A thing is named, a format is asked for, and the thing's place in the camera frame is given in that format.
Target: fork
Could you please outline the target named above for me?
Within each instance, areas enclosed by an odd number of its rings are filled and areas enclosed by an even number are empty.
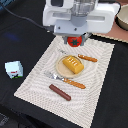
[[[51,79],[61,80],[61,81],[65,82],[65,83],[71,84],[71,85],[76,86],[76,87],[78,87],[78,88],[81,88],[81,89],[85,89],[85,88],[86,88],[85,85],[83,85],[83,84],[80,84],[80,83],[78,83],[78,82],[69,80],[69,79],[67,79],[67,78],[59,77],[59,76],[57,76],[56,74],[51,73],[51,72],[49,72],[49,71],[45,71],[44,74],[45,74],[47,77],[51,78]]]

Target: placemat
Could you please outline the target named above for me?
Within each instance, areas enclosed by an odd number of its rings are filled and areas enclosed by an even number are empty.
[[[81,76],[73,78],[74,81],[83,83],[86,89],[79,89],[62,81],[52,80],[44,76],[43,72],[45,70],[57,73],[54,64],[56,59],[62,56],[58,48],[98,59],[97,63],[85,60],[85,70]],[[88,39],[84,46],[72,48],[64,44],[61,36],[56,36],[14,96],[63,117],[83,128],[89,128],[113,48],[113,44],[93,39]],[[72,100],[66,101],[53,93],[48,87],[50,84],[54,84],[67,92],[71,95]]]

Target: fork handle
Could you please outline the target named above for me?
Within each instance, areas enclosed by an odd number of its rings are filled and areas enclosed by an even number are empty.
[[[77,82],[72,81],[72,80],[69,80],[69,79],[66,79],[66,78],[64,78],[64,82],[65,82],[65,83],[68,83],[68,84],[71,84],[71,85],[73,85],[73,86],[76,86],[76,87],[78,87],[78,88],[81,88],[81,89],[85,89],[85,88],[86,88],[85,85],[80,84],[80,83],[77,83]]]
[[[97,62],[97,59],[92,58],[92,57],[83,56],[83,55],[80,55],[80,54],[78,54],[78,57],[81,58],[81,59],[84,59],[84,60],[88,60],[88,61],[92,61],[92,62]]]

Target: blue and white box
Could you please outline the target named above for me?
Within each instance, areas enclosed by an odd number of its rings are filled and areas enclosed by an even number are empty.
[[[5,63],[5,69],[11,79],[23,77],[23,67],[20,61],[13,61],[13,62]]]

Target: black table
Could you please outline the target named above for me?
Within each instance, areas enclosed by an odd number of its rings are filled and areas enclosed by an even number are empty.
[[[42,24],[45,1],[24,0],[11,11]],[[14,93],[31,72],[37,61],[55,38],[52,33],[37,28],[28,21],[8,13],[0,15],[0,104],[29,115],[54,128],[80,128],[79,126],[14,97]],[[128,44],[97,36],[92,39],[115,44],[111,61],[101,90],[91,128],[128,127]],[[10,79],[5,63],[20,61],[24,76]]]

